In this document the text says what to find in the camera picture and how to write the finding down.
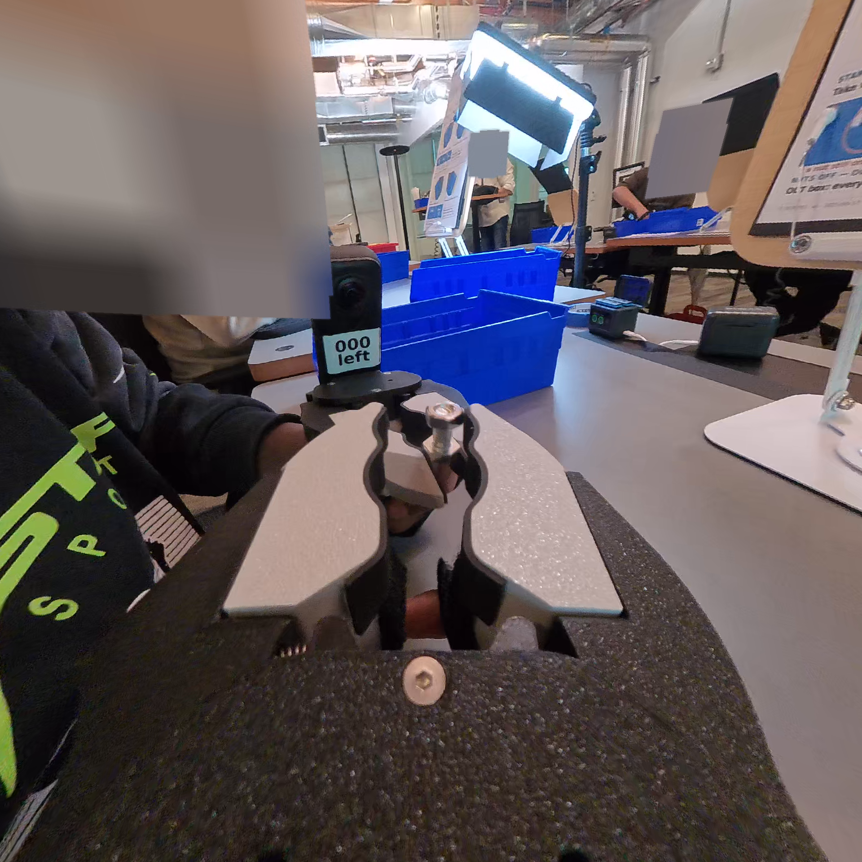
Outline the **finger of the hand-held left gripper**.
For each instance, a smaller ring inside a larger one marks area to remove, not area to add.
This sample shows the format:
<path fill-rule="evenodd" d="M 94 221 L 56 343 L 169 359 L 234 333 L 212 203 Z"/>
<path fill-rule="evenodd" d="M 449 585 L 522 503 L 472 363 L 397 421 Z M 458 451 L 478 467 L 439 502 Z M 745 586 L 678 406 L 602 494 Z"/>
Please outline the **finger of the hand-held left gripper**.
<path fill-rule="evenodd" d="M 382 496 L 422 509 L 441 509 L 447 494 L 441 489 L 423 447 L 407 441 L 398 431 L 389 431 L 383 453 Z"/>
<path fill-rule="evenodd" d="M 437 402 L 454 402 L 465 411 L 462 454 L 448 465 L 431 466 L 441 489 L 446 492 L 448 497 L 458 487 L 466 470 L 466 433 L 472 429 L 468 401 L 459 392 L 419 392 L 400 405 L 400 421 L 402 433 L 407 441 L 417 447 L 422 447 L 425 439 L 430 436 L 430 427 L 426 422 L 425 410 L 427 406 Z"/>

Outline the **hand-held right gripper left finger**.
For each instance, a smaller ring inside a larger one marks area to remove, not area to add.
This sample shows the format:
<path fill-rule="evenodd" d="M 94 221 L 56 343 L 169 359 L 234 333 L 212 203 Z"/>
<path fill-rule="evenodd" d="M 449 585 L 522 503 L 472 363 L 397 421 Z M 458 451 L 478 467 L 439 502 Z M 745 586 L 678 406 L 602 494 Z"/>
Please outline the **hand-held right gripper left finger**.
<path fill-rule="evenodd" d="M 222 609 L 231 618 L 291 616 L 305 636 L 326 617 L 379 647 L 389 590 L 379 495 L 389 419 L 382 404 L 337 414 L 283 469 Z"/>

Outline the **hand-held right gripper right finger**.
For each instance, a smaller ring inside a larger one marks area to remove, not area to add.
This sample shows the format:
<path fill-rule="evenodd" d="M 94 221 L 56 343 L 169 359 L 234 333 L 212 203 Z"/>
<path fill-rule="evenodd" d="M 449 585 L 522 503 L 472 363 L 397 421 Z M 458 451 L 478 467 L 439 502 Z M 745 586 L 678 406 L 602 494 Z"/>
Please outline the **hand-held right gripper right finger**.
<path fill-rule="evenodd" d="M 540 443 L 485 406 L 465 422 L 461 607 L 487 649 L 511 619 L 539 647 L 557 623 L 620 619 L 620 598 L 565 468 Z"/>

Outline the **short steel hex bolt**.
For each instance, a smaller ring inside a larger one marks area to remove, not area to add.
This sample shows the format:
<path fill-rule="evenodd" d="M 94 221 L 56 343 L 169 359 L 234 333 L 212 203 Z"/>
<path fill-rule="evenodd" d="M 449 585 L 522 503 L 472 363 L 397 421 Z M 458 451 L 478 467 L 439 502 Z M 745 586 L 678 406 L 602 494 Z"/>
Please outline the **short steel hex bolt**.
<path fill-rule="evenodd" d="M 422 448 L 432 467 L 452 463 L 462 454 L 463 424 L 437 423 L 430 427 L 430 436 Z"/>

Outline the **person's left forearm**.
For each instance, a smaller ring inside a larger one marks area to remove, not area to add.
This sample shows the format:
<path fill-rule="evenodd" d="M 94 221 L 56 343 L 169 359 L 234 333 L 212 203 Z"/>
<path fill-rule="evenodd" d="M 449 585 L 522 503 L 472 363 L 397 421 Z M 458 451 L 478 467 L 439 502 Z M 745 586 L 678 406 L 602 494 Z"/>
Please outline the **person's left forearm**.
<path fill-rule="evenodd" d="M 68 316 L 90 365 L 88 394 L 180 494 L 240 499 L 259 481 L 256 454 L 265 432 L 298 422 L 247 396 L 161 381 L 93 317 Z"/>

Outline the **person's left hand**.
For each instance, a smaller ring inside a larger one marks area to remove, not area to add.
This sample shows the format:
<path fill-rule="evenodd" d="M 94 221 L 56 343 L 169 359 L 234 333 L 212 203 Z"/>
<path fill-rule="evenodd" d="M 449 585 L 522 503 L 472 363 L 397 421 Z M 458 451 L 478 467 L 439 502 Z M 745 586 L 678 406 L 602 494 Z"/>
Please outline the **person's left hand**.
<path fill-rule="evenodd" d="M 269 428 L 256 454 L 257 478 L 281 471 L 307 442 L 304 427 L 299 422 L 281 422 Z"/>

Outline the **person's right hand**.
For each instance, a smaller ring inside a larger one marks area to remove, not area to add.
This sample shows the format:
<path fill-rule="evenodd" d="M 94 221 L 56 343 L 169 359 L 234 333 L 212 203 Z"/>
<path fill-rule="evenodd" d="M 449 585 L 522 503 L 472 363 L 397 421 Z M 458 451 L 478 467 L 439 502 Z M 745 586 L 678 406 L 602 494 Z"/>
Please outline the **person's right hand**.
<path fill-rule="evenodd" d="M 436 589 L 430 589 L 407 598 L 404 627 L 408 640 L 446 639 L 447 635 L 440 609 L 440 596 Z"/>

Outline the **instruction sheet on stand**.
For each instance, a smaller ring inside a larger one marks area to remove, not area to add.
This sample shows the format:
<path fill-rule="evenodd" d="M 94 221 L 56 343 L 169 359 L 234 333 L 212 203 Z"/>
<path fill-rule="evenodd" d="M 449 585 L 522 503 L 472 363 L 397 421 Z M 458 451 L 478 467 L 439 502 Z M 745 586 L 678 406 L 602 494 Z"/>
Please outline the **instruction sheet on stand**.
<path fill-rule="evenodd" d="M 423 234 L 448 239 L 462 235 L 470 212 L 472 176 L 468 169 L 471 133 L 458 123 L 459 95 L 452 93 L 444 117 Z"/>

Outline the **black floor lamp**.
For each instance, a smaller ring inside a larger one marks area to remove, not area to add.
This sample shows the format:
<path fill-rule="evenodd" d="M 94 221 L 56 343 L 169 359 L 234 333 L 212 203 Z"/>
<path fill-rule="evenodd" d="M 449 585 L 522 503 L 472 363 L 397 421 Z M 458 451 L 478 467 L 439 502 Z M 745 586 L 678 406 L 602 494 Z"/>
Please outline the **black floor lamp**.
<path fill-rule="evenodd" d="M 387 158 L 391 162 L 391 166 L 394 169 L 395 177 L 396 177 L 396 193 L 398 197 L 398 205 L 399 211 L 401 215 L 401 222 L 404 234 L 404 250 L 408 253 L 408 259 L 410 255 L 410 242 L 409 242 L 409 228 L 406 216 L 406 207 L 404 201 L 404 186 L 402 182 L 401 170 L 400 170 L 400 158 L 406 155 L 409 152 L 409 147 L 407 145 L 402 144 L 391 144 L 383 146 L 379 149 L 379 154 L 384 158 Z"/>

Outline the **black battery charger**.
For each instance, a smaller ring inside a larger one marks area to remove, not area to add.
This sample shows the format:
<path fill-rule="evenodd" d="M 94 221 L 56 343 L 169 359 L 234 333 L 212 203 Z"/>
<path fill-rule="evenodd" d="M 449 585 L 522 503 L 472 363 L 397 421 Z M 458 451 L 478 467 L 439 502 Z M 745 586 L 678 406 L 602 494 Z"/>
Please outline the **black battery charger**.
<path fill-rule="evenodd" d="M 589 307 L 588 330 L 605 339 L 623 339 L 633 333 L 641 306 L 616 297 L 598 298 Z"/>

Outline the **person's printed black shirt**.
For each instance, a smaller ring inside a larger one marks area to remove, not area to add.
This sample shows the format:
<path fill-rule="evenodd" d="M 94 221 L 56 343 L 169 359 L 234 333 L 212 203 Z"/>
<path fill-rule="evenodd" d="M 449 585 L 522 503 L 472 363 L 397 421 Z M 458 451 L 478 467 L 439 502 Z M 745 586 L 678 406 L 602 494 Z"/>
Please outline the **person's printed black shirt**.
<path fill-rule="evenodd" d="M 175 390 L 87 315 L 2 310 L 2 860 L 56 785 L 82 657 L 202 535 L 141 450 Z"/>

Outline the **white display stand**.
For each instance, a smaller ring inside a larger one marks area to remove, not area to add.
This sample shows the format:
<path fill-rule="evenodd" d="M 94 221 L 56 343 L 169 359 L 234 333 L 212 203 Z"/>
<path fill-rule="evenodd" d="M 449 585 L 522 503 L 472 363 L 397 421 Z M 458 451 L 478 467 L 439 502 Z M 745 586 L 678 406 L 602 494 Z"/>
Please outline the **white display stand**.
<path fill-rule="evenodd" d="M 796 395 L 706 425 L 713 446 L 861 511 L 861 406 L 849 392 L 861 335 L 861 272 L 822 395 Z"/>

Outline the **studio light panel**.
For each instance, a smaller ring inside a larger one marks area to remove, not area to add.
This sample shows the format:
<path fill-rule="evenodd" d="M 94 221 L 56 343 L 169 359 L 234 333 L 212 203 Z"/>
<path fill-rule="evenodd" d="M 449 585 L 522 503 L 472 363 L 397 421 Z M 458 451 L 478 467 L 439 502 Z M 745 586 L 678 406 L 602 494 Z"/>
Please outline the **studio light panel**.
<path fill-rule="evenodd" d="M 458 75 L 459 126 L 507 132 L 509 155 L 529 167 L 565 164 L 597 102 L 586 84 L 486 23 L 474 31 Z"/>

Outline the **dark grey case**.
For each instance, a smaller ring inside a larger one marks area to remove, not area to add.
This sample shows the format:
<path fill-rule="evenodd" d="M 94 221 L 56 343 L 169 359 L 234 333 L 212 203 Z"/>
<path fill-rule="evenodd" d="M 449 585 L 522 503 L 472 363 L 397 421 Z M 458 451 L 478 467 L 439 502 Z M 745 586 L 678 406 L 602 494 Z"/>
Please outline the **dark grey case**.
<path fill-rule="evenodd" d="M 769 306 L 711 308 L 695 353 L 704 358 L 762 360 L 779 324 L 779 312 Z"/>

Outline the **wood-top desk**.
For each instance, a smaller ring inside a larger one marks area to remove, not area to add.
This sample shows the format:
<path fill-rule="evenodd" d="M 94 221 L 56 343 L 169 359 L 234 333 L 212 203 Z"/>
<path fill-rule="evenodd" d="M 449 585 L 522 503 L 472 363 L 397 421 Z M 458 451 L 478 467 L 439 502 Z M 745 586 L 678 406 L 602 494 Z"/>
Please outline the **wood-top desk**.
<path fill-rule="evenodd" d="M 664 317 L 674 269 L 740 273 L 745 265 L 731 247 L 728 234 L 639 234 L 605 242 L 591 240 L 585 250 L 583 281 L 572 286 L 585 288 L 596 284 L 598 277 L 606 274 L 603 259 L 614 254 L 625 254 L 628 264 L 653 275 L 646 308 L 655 317 Z"/>

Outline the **row of small blue bins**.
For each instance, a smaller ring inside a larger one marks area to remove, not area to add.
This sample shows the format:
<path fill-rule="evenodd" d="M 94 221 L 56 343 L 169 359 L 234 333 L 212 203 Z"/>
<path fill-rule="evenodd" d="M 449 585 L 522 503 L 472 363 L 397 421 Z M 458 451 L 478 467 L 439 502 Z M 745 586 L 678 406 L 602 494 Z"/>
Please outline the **row of small blue bins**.
<path fill-rule="evenodd" d="M 696 233 L 707 225 L 717 225 L 719 221 L 721 221 L 721 213 L 704 206 L 653 211 L 643 220 L 627 217 L 612 222 L 606 228 L 610 231 L 610 238 L 623 239 L 635 235 Z M 539 244 L 555 242 L 573 244 L 574 240 L 570 240 L 573 231 L 574 228 L 571 225 L 533 229 L 531 240 Z"/>

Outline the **black wall panel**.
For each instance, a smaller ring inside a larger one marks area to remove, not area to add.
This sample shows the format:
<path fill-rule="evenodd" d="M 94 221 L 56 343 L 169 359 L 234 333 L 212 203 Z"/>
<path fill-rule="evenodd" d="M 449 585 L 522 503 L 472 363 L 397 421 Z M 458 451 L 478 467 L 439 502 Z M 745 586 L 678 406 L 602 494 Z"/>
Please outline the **black wall panel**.
<path fill-rule="evenodd" d="M 727 100 L 731 102 L 720 157 L 746 152 L 756 147 L 779 86 L 779 74 L 773 72 L 704 100 L 703 104 Z"/>

